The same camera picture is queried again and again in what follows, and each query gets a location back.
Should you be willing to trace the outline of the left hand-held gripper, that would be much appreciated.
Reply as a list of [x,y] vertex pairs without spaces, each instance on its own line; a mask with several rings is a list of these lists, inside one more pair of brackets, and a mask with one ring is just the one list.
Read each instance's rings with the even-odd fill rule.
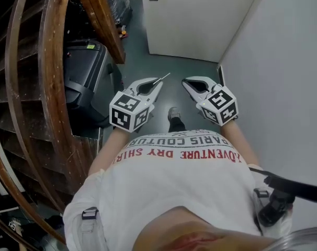
[[130,133],[147,123],[163,87],[158,81],[157,77],[143,78],[117,92],[109,104],[109,123]]

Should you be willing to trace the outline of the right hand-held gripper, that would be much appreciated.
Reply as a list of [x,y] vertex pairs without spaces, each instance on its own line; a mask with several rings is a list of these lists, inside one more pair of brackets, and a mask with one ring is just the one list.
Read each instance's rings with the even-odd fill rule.
[[222,127],[237,118],[237,99],[226,86],[216,84],[206,76],[185,78],[182,80],[182,86],[197,103],[196,107],[205,119]]

